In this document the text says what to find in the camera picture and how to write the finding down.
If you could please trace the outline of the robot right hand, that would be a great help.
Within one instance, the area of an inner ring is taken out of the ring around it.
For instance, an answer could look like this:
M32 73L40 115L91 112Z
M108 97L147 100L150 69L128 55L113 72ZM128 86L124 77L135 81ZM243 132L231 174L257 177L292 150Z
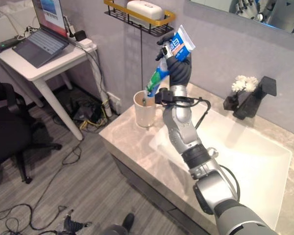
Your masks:
M162 45L166 41L171 41L174 36L174 32L170 32L163 36L157 45ZM164 55L160 50L156 56L156 61L163 58ZM170 72L170 86L187 86L192 73L192 54L190 53L183 61L179 61L175 56L166 59L168 71Z

